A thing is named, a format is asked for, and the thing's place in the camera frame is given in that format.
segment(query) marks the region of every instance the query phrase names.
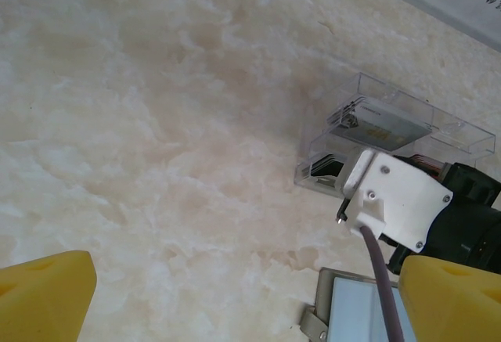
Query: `white plastic mount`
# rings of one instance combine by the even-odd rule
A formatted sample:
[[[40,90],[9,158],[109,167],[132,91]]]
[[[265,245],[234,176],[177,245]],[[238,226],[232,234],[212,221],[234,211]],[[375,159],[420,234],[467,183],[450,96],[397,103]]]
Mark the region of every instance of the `white plastic mount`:
[[[374,149],[350,156],[336,188],[350,199],[344,214],[352,233],[361,236],[366,225],[377,238],[384,234],[417,253],[452,199],[452,192],[424,171]]]

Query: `yellow sponge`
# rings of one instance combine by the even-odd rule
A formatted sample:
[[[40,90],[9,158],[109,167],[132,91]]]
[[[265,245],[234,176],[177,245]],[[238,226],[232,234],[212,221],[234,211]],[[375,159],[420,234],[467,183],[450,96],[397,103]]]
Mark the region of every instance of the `yellow sponge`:
[[[0,341],[76,341],[95,288],[84,251],[0,269]]]
[[[501,340],[501,275],[409,256],[398,289],[418,341]]]

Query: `marble surface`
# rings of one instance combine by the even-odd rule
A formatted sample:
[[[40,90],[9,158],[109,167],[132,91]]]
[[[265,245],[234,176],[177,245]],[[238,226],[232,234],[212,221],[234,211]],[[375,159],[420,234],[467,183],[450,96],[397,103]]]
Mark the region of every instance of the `marble surface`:
[[[0,48],[0,266],[90,251],[80,341],[304,341],[371,273],[292,183],[336,58],[501,134],[501,54],[399,0],[0,0]]]

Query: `transparent plastic case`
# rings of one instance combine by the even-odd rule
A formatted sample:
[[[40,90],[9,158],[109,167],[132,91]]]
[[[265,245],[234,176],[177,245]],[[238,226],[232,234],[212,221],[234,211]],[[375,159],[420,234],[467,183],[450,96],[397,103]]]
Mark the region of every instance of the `transparent plastic case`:
[[[495,152],[496,136],[359,73],[308,106],[294,182],[341,197],[334,188],[336,173],[360,146],[418,156],[437,166],[460,162],[475,167]]]

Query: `black cable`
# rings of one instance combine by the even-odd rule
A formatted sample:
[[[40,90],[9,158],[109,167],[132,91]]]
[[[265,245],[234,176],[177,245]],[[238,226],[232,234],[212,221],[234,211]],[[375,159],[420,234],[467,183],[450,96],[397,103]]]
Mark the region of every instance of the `black cable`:
[[[374,275],[376,277],[377,292],[383,310],[384,325],[388,334],[389,342],[403,342],[404,334],[400,326],[400,320],[397,313],[397,305],[393,298],[391,290],[390,277],[384,263],[383,254],[373,232],[367,226],[360,228],[363,239],[366,241],[367,250],[369,250],[370,260],[373,263]]]

